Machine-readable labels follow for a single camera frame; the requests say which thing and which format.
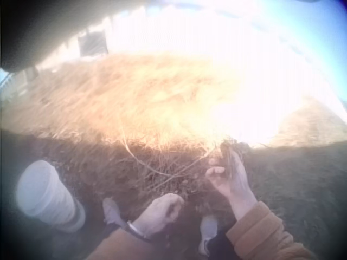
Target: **brown jacket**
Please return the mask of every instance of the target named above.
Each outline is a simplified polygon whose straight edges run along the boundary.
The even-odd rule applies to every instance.
[[[282,220],[263,203],[258,202],[227,232],[241,259],[304,260],[314,259],[302,244],[284,231]],[[155,249],[131,234],[117,230],[105,239],[87,260],[145,260]]]

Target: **white container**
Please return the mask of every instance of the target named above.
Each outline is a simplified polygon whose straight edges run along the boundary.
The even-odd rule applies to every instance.
[[[75,232],[85,223],[83,206],[46,161],[36,161],[25,169],[17,185],[16,200],[24,214],[61,231]]]

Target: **left hand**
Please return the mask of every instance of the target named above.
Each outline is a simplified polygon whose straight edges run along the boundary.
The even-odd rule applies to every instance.
[[[150,238],[155,233],[163,231],[168,224],[175,222],[183,205],[184,200],[181,196],[173,193],[165,194],[152,201],[132,225],[146,238]]]

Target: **ground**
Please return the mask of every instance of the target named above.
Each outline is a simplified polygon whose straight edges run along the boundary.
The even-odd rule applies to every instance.
[[[174,192],[187,205],[170,232],[167,259],[200,259],[202,215],[216,214],[221,227],[234,221],[204,172],[220,138],[211,137],[208,111],[232,102],[239,84],[214,64],[176,57],[120,56],[43,72],[2,110],[2,232],[9,245],[36,259],[83,259],[104,227],[103,198],[113,197],[134,220],[153,198]],[[336,259],[346,230],[347,127],[317,101],[304,104],[270,143],[241,152],[257,198],[297,241]],[[54,165],[84,205],[87,221],[78,233],[56,232],[17,210],[16,182],[38,159]]]

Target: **sleeve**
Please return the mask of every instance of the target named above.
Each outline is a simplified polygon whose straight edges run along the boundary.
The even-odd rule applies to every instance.
[[[87,260],[145,260],[154,253],[152,244],[118,229],[101,242]]]
[[[258,202],[227,232],[235,252],[243,260],[315,259],[302,244],[284,231],[282,220],[263,203]]]

